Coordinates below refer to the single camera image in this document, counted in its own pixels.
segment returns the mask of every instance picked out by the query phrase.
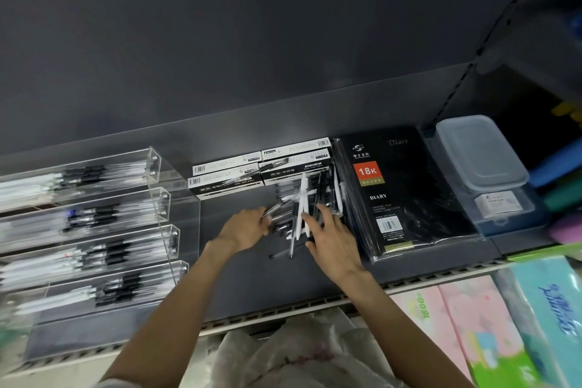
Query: black diary notebook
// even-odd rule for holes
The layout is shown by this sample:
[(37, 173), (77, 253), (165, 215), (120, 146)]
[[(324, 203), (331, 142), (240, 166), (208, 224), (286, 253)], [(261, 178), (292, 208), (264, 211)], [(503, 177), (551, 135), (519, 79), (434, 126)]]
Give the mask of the black diary notebook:
[(371, 260), (479, 238), (416, 128), (346, 135), (335, 144), (352, 218)]

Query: orange label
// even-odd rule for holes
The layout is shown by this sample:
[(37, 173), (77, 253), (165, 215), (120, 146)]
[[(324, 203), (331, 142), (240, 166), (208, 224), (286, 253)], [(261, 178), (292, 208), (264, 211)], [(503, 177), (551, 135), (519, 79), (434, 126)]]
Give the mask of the orange label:
[(384, 178), (382, 178), (380, 168), (375, 161), (354, 164), (354, 169), (360, 180), (360, 186), (371, 186), (373, 184), (384, 183)]

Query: tissue box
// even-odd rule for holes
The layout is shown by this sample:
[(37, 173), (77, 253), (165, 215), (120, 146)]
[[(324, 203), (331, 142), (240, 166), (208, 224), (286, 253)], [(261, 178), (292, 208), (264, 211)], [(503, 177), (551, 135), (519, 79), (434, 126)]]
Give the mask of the tissue box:
[(540, 376), (491, 276), (439, 286), (480, 388), (534, 387)]
[(450, 321), (437, 287), (408, 291), (391, 296), (409, 318), (472, 380), (465, 357), (455, 336), (453, 324)]
[(568, 261), (521, 263), (494, 279), (542, 380), (582, 387), (582, 283)]

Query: barcode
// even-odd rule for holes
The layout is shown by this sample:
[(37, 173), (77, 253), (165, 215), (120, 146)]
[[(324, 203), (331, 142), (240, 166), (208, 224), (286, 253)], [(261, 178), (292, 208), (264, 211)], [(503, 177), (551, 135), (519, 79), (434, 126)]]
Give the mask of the barcode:
[(400, 224), (400, 220), (398, 216), (388, 216), (386, 218), (378, 218), (376, 219), (378, 223), (378, 227), (382, 233), (390, 233), (395, 232), (397, 230), (402, 230), (402, 225)]

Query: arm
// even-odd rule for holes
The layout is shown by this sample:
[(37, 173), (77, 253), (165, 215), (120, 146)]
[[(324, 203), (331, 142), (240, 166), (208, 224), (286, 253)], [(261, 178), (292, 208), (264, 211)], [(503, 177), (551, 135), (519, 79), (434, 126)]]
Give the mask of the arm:
[(196, 346), (212, 288), (227, 261), (268, 234), (265, 208), (243, 210), (206, 244), (190, 272), (159, 304), (122, 349), (101, 380), (121, 379), (142, 388), (177, 387)]
[(394, 375), (411, 388), (473, 384), (409, 319), (362, 266), (353, 235), (330, 210), (318, 205), (324, 228), (303, 214), (315, 237), (307, 248), (317, 264), (352, 301), (378, 341)]

